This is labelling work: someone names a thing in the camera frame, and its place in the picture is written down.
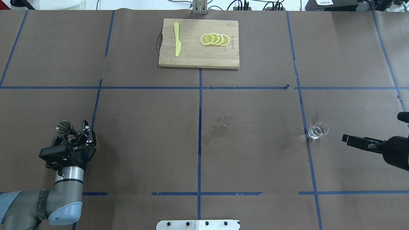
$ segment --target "knife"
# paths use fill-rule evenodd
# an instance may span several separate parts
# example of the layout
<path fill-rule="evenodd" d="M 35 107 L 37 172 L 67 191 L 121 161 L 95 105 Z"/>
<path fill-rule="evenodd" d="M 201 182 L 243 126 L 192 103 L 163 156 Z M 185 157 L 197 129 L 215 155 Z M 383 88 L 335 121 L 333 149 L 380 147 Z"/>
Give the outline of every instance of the knife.
<path fill-rule="evenodd" d="M 178 22 L 175 22 L 173 24 L 173 29 L 175 30 L 175 41 L 176 41 L 175 56 L 179 56 L 180 49 L 182 48 L 182 43 L 179 41 L 179 23 Z"/>

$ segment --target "clear glass cup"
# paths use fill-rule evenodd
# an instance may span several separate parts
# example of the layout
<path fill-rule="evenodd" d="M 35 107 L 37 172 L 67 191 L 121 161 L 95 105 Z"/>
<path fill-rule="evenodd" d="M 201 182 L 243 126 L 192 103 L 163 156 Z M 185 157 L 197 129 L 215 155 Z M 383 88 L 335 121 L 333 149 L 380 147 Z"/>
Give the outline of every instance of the clear glass cup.
<path fill-rule="evenodd" d="M 324 122 L 317 122 L 311 128 L 308 129 L 308 136 L 312 139 L 318 139 L 322 136 L 328 134 L 329 128 L 328 125 Z"/>

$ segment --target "white label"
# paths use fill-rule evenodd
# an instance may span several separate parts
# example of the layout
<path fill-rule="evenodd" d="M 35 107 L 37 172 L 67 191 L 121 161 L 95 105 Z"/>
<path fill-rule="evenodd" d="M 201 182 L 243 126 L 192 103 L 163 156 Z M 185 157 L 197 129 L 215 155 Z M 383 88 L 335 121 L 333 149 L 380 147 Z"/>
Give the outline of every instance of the white label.
<path fill-rule="evenodd" d="M 332 0 L 315 0 L 319 6 L 334 5 Z"/>

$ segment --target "cutting board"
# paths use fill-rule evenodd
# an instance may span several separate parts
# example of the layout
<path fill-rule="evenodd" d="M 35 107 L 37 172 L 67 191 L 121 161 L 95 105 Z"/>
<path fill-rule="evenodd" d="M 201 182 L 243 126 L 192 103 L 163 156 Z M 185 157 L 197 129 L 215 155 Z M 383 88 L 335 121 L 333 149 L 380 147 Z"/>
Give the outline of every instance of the cutting board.
<path fill-rule="evenodd" d="M 182 48 L 175 56 L 175 31 L 173 23 L 179 23 L 179 40 Z M 200 37 L 207 33 L 226 34 L 227 46 L 202 45 Z M 238 21 L 170 19 L 163 20 L 162 46 L 159 66 L 187 68 L 238 69 Z"/>

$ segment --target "citrus slice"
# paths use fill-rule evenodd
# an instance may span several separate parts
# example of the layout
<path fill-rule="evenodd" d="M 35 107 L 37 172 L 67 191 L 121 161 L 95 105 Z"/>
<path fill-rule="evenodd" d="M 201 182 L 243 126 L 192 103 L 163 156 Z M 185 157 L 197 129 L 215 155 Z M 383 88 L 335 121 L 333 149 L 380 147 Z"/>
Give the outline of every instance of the citrus slice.
<path fill-rule="evenodd" d="M 226 46 L 230 43 L 230 37 L 227 36 L 226 34 L 221 34 L 223 37 L 223 42 L 220 44 L 220 46 Z"/>
<path fill-rule="evenodd" d="M 221 44 L 223 44 L 223 41 L 225 40 L 225 38 L 224 38 L 224 36 L 222 36 L 221 34 L 218 34 L 219 36 L 220 36 L 220 41 L 218 42 L 218 43 L 216 43 L 216 44 L 214 44 L 214 45 L 221 45 Z"/>
<path fill-rule="evenodd" d="M 203 34 L 200 37 L 200 43 L 202 45 L 210 45 L 213 42 L 214 36 L 212 34 Z"/>
<path fill-rule="evenodd" d="M 213 35 L 213 42 L 211 43 L 212 45 L 219 43 L 219 41 L 221 40 L 221 36 L 220 34 L 216 34 L 216 33 L 212 33 Z"/>

